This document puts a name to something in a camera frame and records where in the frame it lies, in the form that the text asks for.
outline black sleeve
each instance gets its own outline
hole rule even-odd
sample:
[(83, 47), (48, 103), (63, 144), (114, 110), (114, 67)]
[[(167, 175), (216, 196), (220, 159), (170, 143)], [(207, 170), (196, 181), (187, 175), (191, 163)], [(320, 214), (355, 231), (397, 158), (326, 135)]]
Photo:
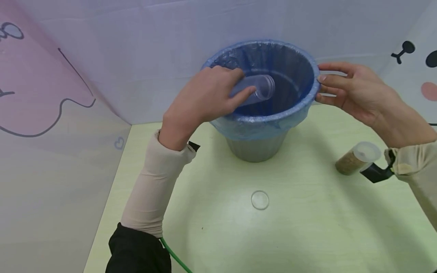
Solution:
[(158, 238), (135, 229), (117, 226), (109, 239), (111, 258), (106, 273), (169, 273), (171, 260)]

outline plastic container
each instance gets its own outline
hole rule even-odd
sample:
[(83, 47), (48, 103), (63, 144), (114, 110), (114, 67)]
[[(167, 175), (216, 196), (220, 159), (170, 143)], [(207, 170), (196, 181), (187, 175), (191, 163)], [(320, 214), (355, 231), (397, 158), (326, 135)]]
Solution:
[(273, 78), (269, 75), (256, 75), (246, 77), (239, 81), (234, 86), (229, 96), (235, 96), (238, 92), (244, 90), (248, 86), (255, 86), (257, 90), (252, 95), (250, 95), (247, 100), (240, 104), (240, 107), (268, 100), (274, 94), (275, 85)]
[(357, 171), (367, 169), (381, 155), (381, 150), (375, 144), (359, 142), (335, 162), (335, 168), (343, 175), (352, 175)]
[(290, 128), (308, 114), (320, 87), (317, 63), (292, 44), (258, 40), (225, 48), (202, 68), (217, 65), (241, 68), (246, 77), (273, 78), (275, 92), (270, 99), (238, 107), (232, 114), (211, 121), (240, 159), (261, 162), (271, 158), (279, 151)]

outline person's left hand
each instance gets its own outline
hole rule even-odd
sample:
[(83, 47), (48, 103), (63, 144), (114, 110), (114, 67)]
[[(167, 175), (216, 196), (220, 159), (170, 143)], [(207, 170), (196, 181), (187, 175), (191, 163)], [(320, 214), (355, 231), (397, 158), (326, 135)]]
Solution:
[[(249, 86), (229, 98), (232, 88), (242, 78), (244, 73), (239, 68), (231, 70), (215, 66), (197, 73), (165, 112), (159, 138), (161, 144), (170, 149), (183, 149), (184, 142), (200, 124), (232, 113), (256, 91), (254, 86)], [(168, 143), (176, 137), (182, 137), (179, 145)]]

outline green cable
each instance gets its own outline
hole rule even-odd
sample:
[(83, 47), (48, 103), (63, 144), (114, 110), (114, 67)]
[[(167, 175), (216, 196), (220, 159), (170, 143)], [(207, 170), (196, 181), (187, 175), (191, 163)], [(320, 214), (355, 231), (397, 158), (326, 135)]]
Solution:
[(160, 238), (162, 244), (164, 245), (164, 247), (167, 249), (167, 251), (170, 253), (170, 255), (173, 257), (173, 259), (176, 260), (176, 262), (178, 264), (180, 264), (180, 266), (185, 269), (185, 271), (187, 271), (188, 273), (193, 273), (193, 271), (191, 271), (188, 266), (186, 266), (177, 256), (176, 254), (173, 252), (173, 250), (171, 250), (171, 248), (167, 245), (167, 243), (164, 240), (164, 237)]

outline beige sleeve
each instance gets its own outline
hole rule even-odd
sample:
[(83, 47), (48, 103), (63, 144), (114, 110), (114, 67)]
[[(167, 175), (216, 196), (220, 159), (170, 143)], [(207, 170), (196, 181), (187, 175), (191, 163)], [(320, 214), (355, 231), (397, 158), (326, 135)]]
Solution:
[(176, 179), (196, 152), (189, 145), (182, 151), (167, 149), (159, 143), (158, 135), (159, 131), (149, 141), (144, 167), (132, 189), (121, 224), (161, 238), (164, 213)]
[(391, 149), (396, 161), (393, 172), (407, 182), (417, 201), (437, 231), (437, 141)]

